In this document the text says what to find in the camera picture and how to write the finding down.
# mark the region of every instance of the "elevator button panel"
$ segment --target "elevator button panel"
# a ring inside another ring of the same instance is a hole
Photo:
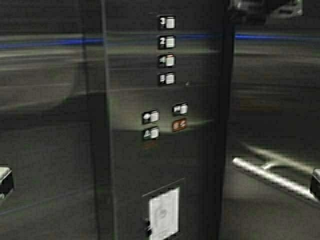
[[[179,103],[172,107],[173,116],[186,116],[188,114],[188,103]]]
[[[142,114],[142,124],[151,124],[159,120],[158,110],[146,111]]]
[[[175,16],[161,16],[159,18],[159,28],[161,30],[175,29],[176,17]]]
[[[160,50],[173,49],[176,47],[175,36],[160,36],[158,40],[158,47]]]
[[[159,68],[172,68],[176,64],[176,56],[173,54],[161,55],[158,58]]]
[[[174,72],[161,73],[159,75],[159,84],[161,86],[171,85],[176,83],[176,74]]]
[[[155,140],[159,137],[159,135],[160,135],[160,130],[157,126],[143,130],[144,140]]]

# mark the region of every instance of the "number 2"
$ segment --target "number 2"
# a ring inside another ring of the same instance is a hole
[[[166,38],[165,37],[160,37],[160,45],[166,44]]]

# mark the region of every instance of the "metal surface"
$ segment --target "metal surface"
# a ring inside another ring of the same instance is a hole
[[[97,239],[78,1],[0,6],[0,164],[15,183],[0,239]]]
[[[142,196],[184,179],[180,238],[215,239],[220,183],[208,178],[209,171],[221,177],[218,169],[224,161],[216,158],[215,142],[225,3],[108,0],[104,4],[115,235],[119,240],[145,238],[143,216],[148,216],[148,205]],[[158,30],[163,15],[176,17],[175,29]],[[176,37],[176,47],[158,50],[159,36],[166,35]],[[175,68],[158,68],[158,57],[169,53],[176,56]],[[176,83],[160,87],[158,74],[167,71],[176,73]],[[172,123],[184,116],[173,116],[172,107],[184,102],[188,102],[188,126],[173,132]],[[160,120],[142,125],[141,114],[152,109],[159,111]],[[156,126],[157,140],[143,141],[143,130]]]
[[[267,184],[272,185],[280,190],[287,191],[296,197],[311,204],[319,204],[319,200],[310,192],[310,189],[300,185],[288,178],[282,177],[278,174],[270,172],[270,165],[256,166],[248,161],[236,157],[233,159],[232,164],[239,168],[241,171],[256,177],[258,180],[266,181]]]
[[[225,147],[215,143],[228,101],[219,86],[230,71],[225,2],[0,6],[0,164],[16,185],[0,206],[0,239],[143,239],[142,196],[179,179],[181,238],[215,239],[224,165],[215,151]],[[175,15],[176,29],[159,31],[160,14]],[[167,52],[158,37],[168,34],[176,84],[160,87],[157,57]],[[172,106],[182,102],[188,127],[173,133]],[[141,114],[154,108],[160,137],[143,142]]]
[[[0,167],[0,205],[14,190],[12,171],[9,167]]]
[[[304,3],[302,17],[236,31],[222,240],[320,236],[318,207],[232,167],[239,157],[308,189],[320,165],[319,6]]]

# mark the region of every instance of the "elevator button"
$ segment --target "elevator button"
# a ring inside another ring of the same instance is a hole
[[[145,129],[143,131],[143,139],[144,140],[155,140],[159,137],[159,128],[156,126],[156,127],[153,127],[153,128],[148,128],[148,129]]]
[[[176,75],[174,72],[162,73],[159,75],[160,85],[171,85],[176,83]]]
[[[173,49],[176,47],[176,38],[174,36],[160,36],[159,49]]]
[[[172,131],[178,132],[187,128],[187,119],[183,118],[172,123]]]
[[[174,48],[174,47],[176,46],[176,39],[175,39],[175,37],[174,37],[174,36],[168,36],[168,37],[166,38],[165,44],[166,44],[166,48],[167,48],[167,49],[172,49],[172,48]]]
[[[174,29],[176,27],[176,19],[173,16],[168,16],[166,18],[166,26],[167,29]]]
[[[176,57],[173,54],[162,55],[158,59],[159,68],[172,68],[176,64]]]
[[[159,18],[159,23],[159,28],[161,30],[176,28],[176,18],[174,16],[161,16]]]
[[[186,116],[188,114],[188,103],[184,102],[174,105],[172,113],[174,116]]]
[[[142,114],[142,124],[150,124],[159,120],[158,110],[147,111]]]
[[[176,82],[175,74],[168,73],[165,78],[165,84],[169,85],[169,84],[174,84],[175,82]]]

